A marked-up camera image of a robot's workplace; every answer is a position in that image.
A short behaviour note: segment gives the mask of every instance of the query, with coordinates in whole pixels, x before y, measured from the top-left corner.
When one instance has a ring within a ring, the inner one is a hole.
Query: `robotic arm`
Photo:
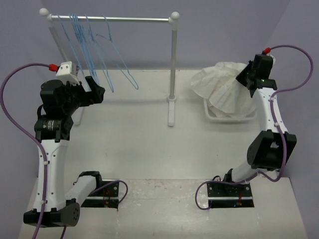
[[[56,73],[57,80],[41,85],[43,102],[38,109],[35,123],[35,137],[47,154],[47,162],[39,149],[39,179],[33,210],[23,215],[26,224],[36,226],[42,204],[45,204],[42,227],[72,227],[78,223],[80,206],[87,196],[102,186],[99,172],[80,174],[73,188],[64,193],[65,154],[73,126],[72,114],[79,107],[99,104],[103,101],[105,89],[98,86],[91,76],[85,77],[91,91],[86,92],[76,77],[77,67],[72,62],[64,62]],[[44,164],[47,164],[47,178],[44,178]],[[46,201],[42,201],[43,185],[47,187]]]
[[[237,168],[231,169],[228,177],[232,182],[240,182],[256,174],[257,171],[273,171],[279,169],[283,162],[283,143],[276,128],[270,108],[273,101],[277,122],[284,133],[287,144],[287,160],[289,159],[297,138],[289,134],[280,115],[277,97],[271,98],[277,90],[275,80],[269,79],[273,66],[273,58],[266,54],[255,55],[246,68],[236,77],[237,81],[250,91],[256,104],[257,117],[261,132],[248,147],[247,161]]]
[[[237,81],[246,87],[256,104],[260,133],[247,150],[246,160],[237,168],[230,169],[221,181],[213,180],[203,182],[196,190],[195,203],[202,209],[253,207],[253,197],[249,180],[258,172],[280,169],[283,164],[284,146],[277,126],[283,132],[288,161],[296,143],[294,134],[289,134],[281,118],[277,97],[272,98],[277,90],[275,80],[269,79],[273,66],[273,58],[263,54],[255,55],[246,68],[236,77]],[[197,194],[201,186],[207,184],[208,208],[202,208],[197,202]]]

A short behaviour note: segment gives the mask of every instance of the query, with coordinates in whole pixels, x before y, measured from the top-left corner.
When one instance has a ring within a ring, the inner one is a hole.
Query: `rack post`
[[[177,23],[179,13],[173,12],[169,18],[172,24],[171,31],[171,66],[170,66],[170,88],[168,101],[168,126],[173,127],[175,123],[175,75],[176,75],[176,50],[177,50]]]

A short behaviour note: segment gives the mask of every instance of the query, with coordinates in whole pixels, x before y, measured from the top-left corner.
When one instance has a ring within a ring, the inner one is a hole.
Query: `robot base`
[[[36,209],[24,213],[23,222],[25,224],[36,226],[39,220],[40,212]],[[75,200],[67,202],[66,207],[59,211],[54,209],[51,212],[45,212],[41,221],[42,228],[55,227],[74,227],[77,225],[80,217],[80,205]]]
[[[112,180],[102,179],[101,186],[111,183]],[[81,208],[118,208],[119,184],[115,183],[104,190],[89,195]]]
[[[230,186],[220,183],[207,184],[210,208],[253,208],[250,184]]]

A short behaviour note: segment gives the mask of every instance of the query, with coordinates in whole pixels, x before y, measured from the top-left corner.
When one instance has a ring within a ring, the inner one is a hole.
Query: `black mounting plate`
[[[111,183],[112,180],[102,179],[102,185]],[[89,195],[81,205],[81,208],[118,208],[119,184],[114,183],[104,190]]]
[[[220,183],[208,183],[207,194],[210,208],[254,207],[250,184],[230,186]]]

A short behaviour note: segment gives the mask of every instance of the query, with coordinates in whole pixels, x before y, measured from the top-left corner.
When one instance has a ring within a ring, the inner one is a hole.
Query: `white knob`
[[[41,16],[48,16],[50,14],[49,10],[46,9],[46,8],[41,8],[39,13],[40,13]]]
[[[172,14],[171,14],[171,19],[173,19],[173,20],[177,20],[177,19],[179,19],[179,13],[177,12],[177,11],[175,11],[175,12],[173,12]]]

